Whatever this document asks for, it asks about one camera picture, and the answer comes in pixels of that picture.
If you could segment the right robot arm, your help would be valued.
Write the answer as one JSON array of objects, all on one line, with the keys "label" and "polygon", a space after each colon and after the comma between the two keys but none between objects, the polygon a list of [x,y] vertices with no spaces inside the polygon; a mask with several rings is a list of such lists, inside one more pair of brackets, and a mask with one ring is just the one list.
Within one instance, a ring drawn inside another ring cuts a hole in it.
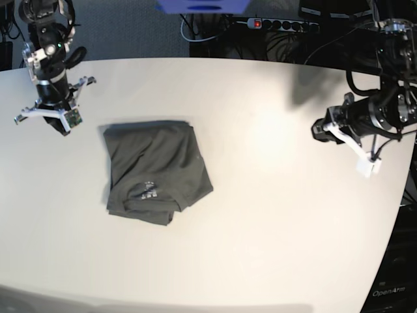
[{"label": "right robot arm", "polygon": [[61,135],[82,123],[78,98],[81,90],[96,83],[92,76],[75,84],[68,82],[67,71],[80,64],[87,49],[69,53],[76,32],[76,13],[72,1],[22,1],[18,12],[28,26],[29,40],[22,57],[38,98],[14,118],[18,125],[41,117]]}]

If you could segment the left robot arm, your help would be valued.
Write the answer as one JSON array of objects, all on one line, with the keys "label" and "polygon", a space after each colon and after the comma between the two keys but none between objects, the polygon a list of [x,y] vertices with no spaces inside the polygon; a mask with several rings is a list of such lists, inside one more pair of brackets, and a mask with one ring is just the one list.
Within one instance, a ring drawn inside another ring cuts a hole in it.
[{"label": "left robot arm", "polygon": [[364,177],[378,173],[385,144],[400,142],[403,129],[416,123],[416,2],[372,1],[376,34],[371,43],[379,66],[380,87],[357,88],[346,68],[350,92],[311,127],[313,139],[346,144],[358,156]]}]

